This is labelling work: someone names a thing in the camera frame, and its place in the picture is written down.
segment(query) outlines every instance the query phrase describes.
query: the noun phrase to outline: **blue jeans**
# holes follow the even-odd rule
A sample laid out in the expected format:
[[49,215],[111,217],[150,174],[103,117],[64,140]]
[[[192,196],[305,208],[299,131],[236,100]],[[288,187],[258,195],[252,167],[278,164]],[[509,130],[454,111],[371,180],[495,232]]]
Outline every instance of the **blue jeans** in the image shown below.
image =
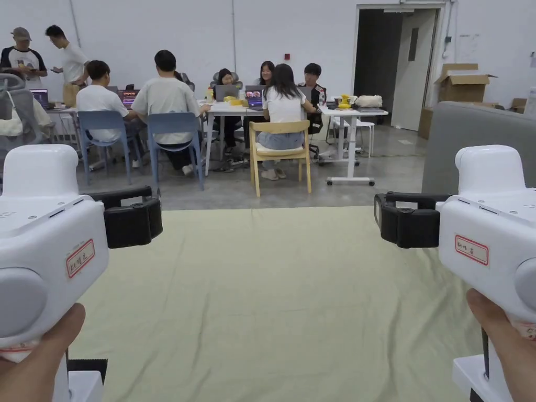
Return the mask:
[[[269,132],[261,132],[257,136],[257,142],[271,150],[292,150],[303,146],[303,133],[291,132],[288,134],[270,134]],[[263,162],[265,169],[275,169],[276,163],[273,160]]]

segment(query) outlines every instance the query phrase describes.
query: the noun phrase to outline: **human hand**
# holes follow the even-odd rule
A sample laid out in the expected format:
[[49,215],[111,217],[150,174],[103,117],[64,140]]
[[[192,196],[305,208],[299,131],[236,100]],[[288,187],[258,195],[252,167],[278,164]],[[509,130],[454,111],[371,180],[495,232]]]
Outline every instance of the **human hand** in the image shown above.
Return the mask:
[[212,105],[208,105],[207,103],[205,103],[200,108],[201,114],[208,112],[211,108],[212,108]]
[[536,343],[521,337],[504,311],[476,290],[467,292],[467,302],[495,346],[514,402],[534,401]]
[[21,363],[0,359],[0,400],[52,401],[59,364],[85,317],[84,306],[75,304]]

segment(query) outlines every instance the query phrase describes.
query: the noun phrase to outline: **blue plastic chair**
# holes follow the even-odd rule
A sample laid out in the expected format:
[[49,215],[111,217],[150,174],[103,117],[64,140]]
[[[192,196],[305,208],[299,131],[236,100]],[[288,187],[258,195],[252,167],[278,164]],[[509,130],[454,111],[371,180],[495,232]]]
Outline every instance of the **blue plastic chair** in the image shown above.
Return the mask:
[[[199,179],[199,188],[201,191],[204,187],[203,177],[203,162],[201,160],[201,145],[199,144],[199,119],[191,112],[187,113],[155,113],[149,114],[147,118],[147,133],[149,137],[149,152],[151,154],[151,169],[153,170],[153,179],[156,188],[158,189],[158,148],[178,152],[188,148],[190,151],[190,159],[194,167],[193,171]],[[169,134],[174,132],[190,132],[192,140],[183,147],[166,147],[165,145],[157,144],[154,136],[158,134]],[[195,150],[197,164],[193,157]]]
[[[106,167],[106,174],[108,174],[108,158],[106,155],[106,147],[114,145],[116,142],[121,141],[123,143],[123,151],[125,153],[125,164],[126,164],[126,177],[128,178],[129,184],[132,184],[130,178],[130,158],[129,158],[129,147],[128,141],[134,141],[134,146],[136,148],[136,156],[138,160],[142,161],[138,144],[135,138],[127,138],[125,130],[125,121],[117,111],[112,110],[100,110],[100,111],[79,111],[78,120],[80,122],[80,142],[82,148],[82,157],[84,159],[84,171],[86,173],[86,183],[90,184],[90,164],[87,158],[87,146],[93,144],[97,147],[104,148],[104,164]],[[121,135],[113,141],[99,141],[95,138],[89,139],[86,133],[86,130],[119,130]]]

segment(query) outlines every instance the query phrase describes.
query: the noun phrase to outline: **sneaker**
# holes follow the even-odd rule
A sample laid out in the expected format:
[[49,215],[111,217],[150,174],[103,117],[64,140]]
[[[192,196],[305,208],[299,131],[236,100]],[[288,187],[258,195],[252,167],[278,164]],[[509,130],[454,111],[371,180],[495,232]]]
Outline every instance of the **sneaker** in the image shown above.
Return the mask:
[[267,180],[271,180],[271,181],[276,181],[276,180],[279,180],[279,176],[277,175],[275,169],[270,169],[270,170],[265,170],[263,172],[260,173],[260,175],[267,179]]
[[182,167],[182,173],[186,177],[192,177],[193,176],[193,166],[192,165],[186,165]]
[[279,178],[287,178],[287,175],[283,169],[276,168],[276,174]]

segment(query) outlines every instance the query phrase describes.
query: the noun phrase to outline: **light wooden chair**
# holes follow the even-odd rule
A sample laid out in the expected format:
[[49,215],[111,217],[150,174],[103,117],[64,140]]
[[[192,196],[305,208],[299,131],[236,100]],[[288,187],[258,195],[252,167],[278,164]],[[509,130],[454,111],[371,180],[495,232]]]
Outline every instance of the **light wooden chair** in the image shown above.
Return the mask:
[[[249,123],[249,140],[251,156],[251,184],[255,185],[257,197],[260,197],[259,166],[258,163],[265,160],[298,159],[299,180],[302,179],[302,161],[305,159],[307,168],[307,192],[311,194],[311,165],[309,160],[309,121],[304,120],[294,123]],[[270,150],[257,143],[257,132],[269,132],[270,134],[288,134],[291,132],[304,132],[305,146],[292,150]]]

